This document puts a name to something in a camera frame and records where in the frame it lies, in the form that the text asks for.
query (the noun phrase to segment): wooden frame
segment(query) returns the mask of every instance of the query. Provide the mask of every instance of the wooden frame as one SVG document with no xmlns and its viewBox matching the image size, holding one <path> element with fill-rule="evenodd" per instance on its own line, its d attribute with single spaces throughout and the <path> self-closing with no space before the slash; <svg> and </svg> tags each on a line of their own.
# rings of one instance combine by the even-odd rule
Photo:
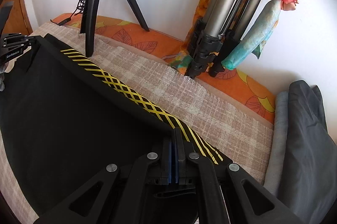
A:
<svg viewBox="0 0 337 224">
<path fill-rule="evenodd" d="M 33 29 L 32 29 L 32 27 L 30 25 L 30 22 L 29 22 L 29 18 L 28 18 L 26 6 L 25 6 L 25 0 L 20 0 L 20 6 L 21 6 L 21 12 L 22 12 L 23 18 L 25 20 L 28 33 L 31 34 L 33 32 Z"/>
</svg>

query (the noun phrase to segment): gray fabric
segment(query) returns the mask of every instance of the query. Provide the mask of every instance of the gray fabric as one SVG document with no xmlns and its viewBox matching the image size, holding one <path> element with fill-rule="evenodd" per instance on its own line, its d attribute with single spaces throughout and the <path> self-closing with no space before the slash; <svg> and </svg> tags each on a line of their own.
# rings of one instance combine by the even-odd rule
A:
<svg viewBox="0 0 337 224">
<path fill-rule="evenodd" d="M 281 92 L 275 101 L 275 122 L 272 150 L 266 172 L 264 187 L 277 196 L 281 182 L 285 143 L 288 132 L 288 92 Z"/>
<path fill-rule="evenodd" d="M 304 223 L 318 224 L 337 197 L 337 147 L 328 135 L 317 86 L 290 85 L 288 124 L 278 199 Z"/>
<path fill-rule="evenodd" d="M 0 66 L 0 92 L 2 92 L 5 89 L 5 84 L 3 83 L 3 80 L 5 79 L 5 70 L 7 68 L 8 64 L 3 64 Z"/>
</svg>

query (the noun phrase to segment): tripod leg lock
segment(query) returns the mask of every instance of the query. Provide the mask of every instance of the tripod leg lock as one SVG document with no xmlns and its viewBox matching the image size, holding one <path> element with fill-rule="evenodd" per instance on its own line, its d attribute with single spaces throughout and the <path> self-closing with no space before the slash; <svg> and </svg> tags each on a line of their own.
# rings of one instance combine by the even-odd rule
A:
<svg viewBox="0 0 337 224">
<path fill-rule="evenodd" d="M 191 34 L 190 42 L 187 46 L 188 53 L 193 56 L 197 48 L 198 38 L 200 37 L 201 31 L 206 28 L 207 23 L 203 22 L 202 18 L 199 18 L 195 23 L 195 28 Z"/>
<path fill-rule="evenodd" d="M 205 72 L 208 64 L 212 63 L 216 57 L 215 53 L 218 53 L 221 47 L 222 42 L 218 37 L 209 36 L 202 30 L 187 75 L 195 78 Z"/>
</svg>

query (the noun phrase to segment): orange leaf pattern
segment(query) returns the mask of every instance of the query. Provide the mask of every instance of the orange leaf pattern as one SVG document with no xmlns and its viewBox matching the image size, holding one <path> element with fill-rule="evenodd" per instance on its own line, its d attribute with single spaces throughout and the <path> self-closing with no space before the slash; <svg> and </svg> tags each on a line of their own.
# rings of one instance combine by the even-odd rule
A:
<svg viewBox="0 0 337 224">
<path fill-rule="evenodd" d="M 260 116 L 265 116 L 266 109 L 262 106 L 257 96 L 252 96 L 245 105 Z"/>
<path fill-rule="evenodd" d="M 128 32 L 125 31 L 124 29 L 119 30 L 115 35 L 113 35 L 112 39 L 118 42 L 125 43 L 127 45 L 132 45 L 132 39 L 128 34 Z"/>
<path fill-rule="evenodd" d="M 106 26 L 102 26 L 102 27 L 96 28 L 95 34 L 102 35 L 105 32 L 106 29 L 107 29 Z"/>
<path fill-rule="evenodd" d="M 231 79 L 231 78 L 235 77 L 236 74 L 237 74 L 236 69 L 234 69 L 234 70 L 225 69 L 225 71 L 219 72 L 215 76 L 215 78 L 216 79 Z"/>
<path fill-rule="evenodd" d="M 157 47 L 157 42 L 141 42 L 133 45 L 133 47 L 150 54 Z"/>
</svg>

